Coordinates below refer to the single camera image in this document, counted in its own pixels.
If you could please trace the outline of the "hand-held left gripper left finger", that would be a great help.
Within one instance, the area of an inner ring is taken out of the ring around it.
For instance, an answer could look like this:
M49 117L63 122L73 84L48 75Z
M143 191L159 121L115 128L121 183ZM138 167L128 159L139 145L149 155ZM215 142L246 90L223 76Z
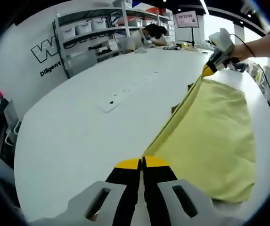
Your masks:
M138 202L141 160L115 165L105 181L97 181L68 204L69 226L130 226Z

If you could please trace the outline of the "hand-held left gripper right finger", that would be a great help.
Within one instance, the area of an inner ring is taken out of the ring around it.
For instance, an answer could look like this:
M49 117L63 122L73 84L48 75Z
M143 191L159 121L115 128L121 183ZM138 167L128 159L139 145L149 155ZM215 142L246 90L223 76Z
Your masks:
M215 226L211 199L188 181L177 179L162 159L143 157L144 199L152 226Z

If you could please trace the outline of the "person's right hand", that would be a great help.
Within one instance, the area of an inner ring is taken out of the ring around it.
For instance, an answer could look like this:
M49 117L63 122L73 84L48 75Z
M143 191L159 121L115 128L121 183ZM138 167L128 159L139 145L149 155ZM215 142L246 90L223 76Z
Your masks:
M235 45L232 52L229 53L229 57L231 58L231 63L229 64L229 68L233 71L236 71L236 64L242 61L245 61L250 56L250 51L245 46L245 44Z

